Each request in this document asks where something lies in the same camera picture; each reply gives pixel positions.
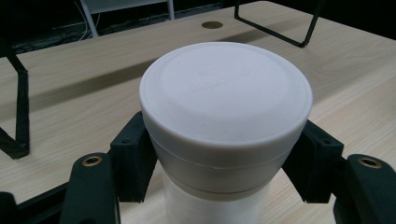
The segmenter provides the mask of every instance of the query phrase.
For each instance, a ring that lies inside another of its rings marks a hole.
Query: white plastic container
[[[213,42],[176,49],[153,63],[140,100],[166,172],[165,195],[174,195],[165,197],[166,210],[174,211],[171,223],[240,223],[225,218],[237,214],[226,204],[257,210],[249,199],[262,195],[298,140],[312,91],[294,65],[268,50]],[[180,200],[184,193],[190,200]],[[197,200],[208,204],[195,206]],[[175,213],[175,206],[192,217]],[[217,208],[202,209],[211,206]],[[223,221],[213,217],[220,210]],[[192,222],[196,214],[213,218]]]

